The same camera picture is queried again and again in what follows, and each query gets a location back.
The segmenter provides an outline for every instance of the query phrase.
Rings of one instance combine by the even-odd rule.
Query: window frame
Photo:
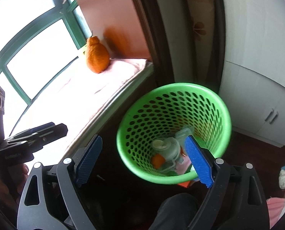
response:
[[[86,37],[84,36],[83,30],[81,29],[73,13],[74,9],[78,6],[77,0],[74,0],[71,3],[69,2],[69,0],[67,0],[64,4],[63,0],[53,0],[53,2],[55,5],[54,8],[48,10],[47,12],[43,13],[42,15],[31,21],[28,25],[21,29],[12,39],[10,39],[10,41],[0,51],[0,74],[2,72],[4,73],[12,87],[27,104],[26,109],[14,125],[13,130],[20,121],[21,117],[30,108],[30,106],[39,97],[39,95],[78,57],[76,57],[69,63],[65,63],[65,66],[58,73],[56,73],[56,75],[50,81],[48,81],[32,99],[25,93],[25,91],[21,88],[21,86],[18,84],[16,79],[13,77],[13,75],[7,68],[7,64],[11,61],[11,59],[35,36],[37,36],[43,30],[61,19],[63,20],[66,29],[68,30],[76,48],[80,49],[86,44]]]

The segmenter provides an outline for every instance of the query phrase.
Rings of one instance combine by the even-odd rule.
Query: gray pants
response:
[[[149,230],[186,230],[197,212],[197,200],[187,193],[166,199]]]

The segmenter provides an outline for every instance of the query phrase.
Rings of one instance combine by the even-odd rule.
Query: cabinet handle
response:
[[[265,121],[267,121],[267,120],[271,117],[271,115],[273,114],[273,112],[274,112],[274,110],[273,110],[273,108],[271,108],[271,112],[270,112],[269,115],[265,118]]]
[[[273,117],[273,119],[269,122],[269,124],[272,124],[273,121],[278,117],[278,112],[276,112],[275,116]]]

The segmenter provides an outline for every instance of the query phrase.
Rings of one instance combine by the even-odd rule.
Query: laundry basket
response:
[[[117,132],[117,148],[128,169],[142,179],[160,184],[177,184],[197,178],[191,171],[167,176],[151,164],[152,141],[174,136],[184,126],[215,158],[225,152],[231,136],[229,111],[213,91],[195,84],[175,83],[154,89],[126,112]]]

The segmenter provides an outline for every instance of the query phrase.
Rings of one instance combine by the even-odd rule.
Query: silver screw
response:
[[[40,166],[41,166],[41,163],[40,163],[40,162],[34,163],[34,168],[35,168],[35,169],[38,169]]]
[[[64,163],[64,164],[69,164],[69,163],[71,163],[71,161],[72,161],[72,159],[71,159],[70,157],[67,157],[67,158],[65,158],[65,159],[63,160],[63,163]]]
[[[217,164],[223,164],[224,161],[223,161],[221,158],[217,158],[217,159],[216,159],[216,163],[217,163]]]
[[[250,164],[250,163],[247,163],[247,164],[246,164],[246,167],[247,167],[248,169],[252,169],[252,168],[253,168],[253,165]]]

